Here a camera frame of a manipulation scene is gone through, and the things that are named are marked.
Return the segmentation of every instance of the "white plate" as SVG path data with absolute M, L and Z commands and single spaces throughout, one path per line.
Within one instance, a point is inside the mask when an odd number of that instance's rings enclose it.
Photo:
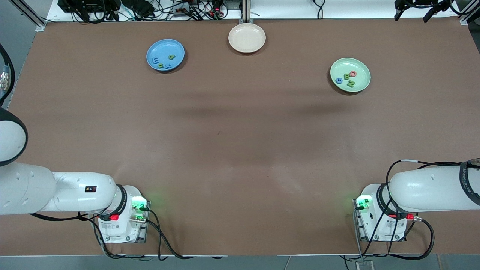
M 263 47 L 266 36 L 265 31 L 258 25 L 239 24 L 230 30 L 228 41 L 235 50 L 252 53 Z

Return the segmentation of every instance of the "blue plate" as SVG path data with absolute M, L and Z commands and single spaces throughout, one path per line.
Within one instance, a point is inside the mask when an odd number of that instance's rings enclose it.
M 155 42 L 147 51 L 148 64 L 160 71 L 170 71 L 178 67 L 185 57 L 185 49 L 174 39 Z

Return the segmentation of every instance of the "plate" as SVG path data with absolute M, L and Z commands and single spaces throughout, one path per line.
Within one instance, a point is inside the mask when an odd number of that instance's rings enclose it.
M 252 53 L 260 50 L 265 41 L 265 31 L 254 24 L 239 24 L 232 28 L 228 34 L 230 45 L 241 53 Z
M 352 71 L 357 73 L 356 76 L 345 77 L 345 74 L 350 75 Z M 347 92 L 360 92 L 364 90 L 370 84 L 372 78 L 367 66 L 354 58 L 342 58 L 335 61 L 330 68 L 330 77 L 338 88 Z M 342 83 L 336 82 L 337 78 L 341 78 Z
M 174 39 L 163 39 L 150 46 L 146 57 L 153 69 L 170 71 L 181 64 L 185 57 L 185 49 Z

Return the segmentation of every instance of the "green plate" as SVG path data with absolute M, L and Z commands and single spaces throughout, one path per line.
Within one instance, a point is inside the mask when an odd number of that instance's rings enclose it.
M 357 72 L 357 75 L 346 80 L 344 78 L 344 74 L 347 73 L 350 75 L 350 72 L 352 71 Z M 362 91 L 363 89 L 367 88 L 367 86 L 370 84 L 370 79 L 372 78 L 367 66 L 359 60 L 353 58 L 342 58 L 335 61 L 330 68 L 330 77 L 338 88 L 347 92 Z M 338 84 L 336 82 L 337 78 L 342 78 L 343 82 Z M 353 81 L 355 83 L 353 84 L 353 87 L 348 86 L 349 81 Z

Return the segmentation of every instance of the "brown table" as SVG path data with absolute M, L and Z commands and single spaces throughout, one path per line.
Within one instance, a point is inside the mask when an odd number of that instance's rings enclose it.
M 236 23 L 49 23 L 11 104 L 29 131 L 18 161 L 138 187 L 182 254 L 251 255 L 355 253 L 351 200 L 393 161 L 478 157 L 480 55 L 455 18 L 258 20 L 250 56 L 228 45 Z M 187 52 L 168 74 L 145 61 L 163 38 Z M 342 57 L 372 73 L 357 95 L 329 80 Z M 480 253 L 479 212 L 422 216 L 434 253 Z M 0 255 L 101 253 L 86 222 L 0 227 Z M 393 251 L 427 242 L 418 225 Z M 156 233 L 112 248 L 155 254 Z

